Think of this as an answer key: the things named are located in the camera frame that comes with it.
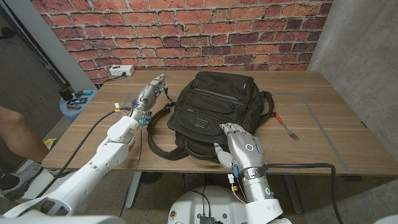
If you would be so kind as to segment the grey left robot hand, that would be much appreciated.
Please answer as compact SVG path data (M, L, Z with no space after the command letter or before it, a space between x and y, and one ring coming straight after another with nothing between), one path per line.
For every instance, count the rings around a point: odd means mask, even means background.
M168 86L165 84L164 74L154 78L139 92L137 100L135 100L134 104L132 105L132 110L129 116L139 122L155 105L158 96L167 88Z

